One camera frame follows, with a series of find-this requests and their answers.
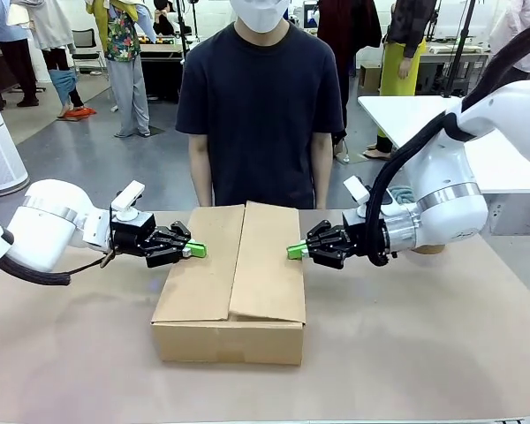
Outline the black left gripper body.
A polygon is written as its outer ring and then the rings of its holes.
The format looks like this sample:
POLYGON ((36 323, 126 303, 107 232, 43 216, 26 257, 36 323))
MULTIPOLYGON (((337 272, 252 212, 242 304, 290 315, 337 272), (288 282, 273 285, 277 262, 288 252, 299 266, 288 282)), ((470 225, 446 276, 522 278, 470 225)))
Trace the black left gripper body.
POLYGON ((110 222, 111 246, 117 254, 144 257, 144 245, 155 227, 153 214, 138 214, 131 221, 120 221, 113 217, 110 222))

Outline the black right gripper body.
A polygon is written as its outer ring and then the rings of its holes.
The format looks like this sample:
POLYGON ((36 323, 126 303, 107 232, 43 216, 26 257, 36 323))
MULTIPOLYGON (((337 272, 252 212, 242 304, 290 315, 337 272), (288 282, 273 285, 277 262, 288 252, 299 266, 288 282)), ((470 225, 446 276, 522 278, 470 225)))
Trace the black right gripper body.
POLYGON ((348 253, 366 257, 373 265, 382 265, 382 219, 370 224, 358 215, 356 209, 345 210, 342 218, 350 244, 348 253))

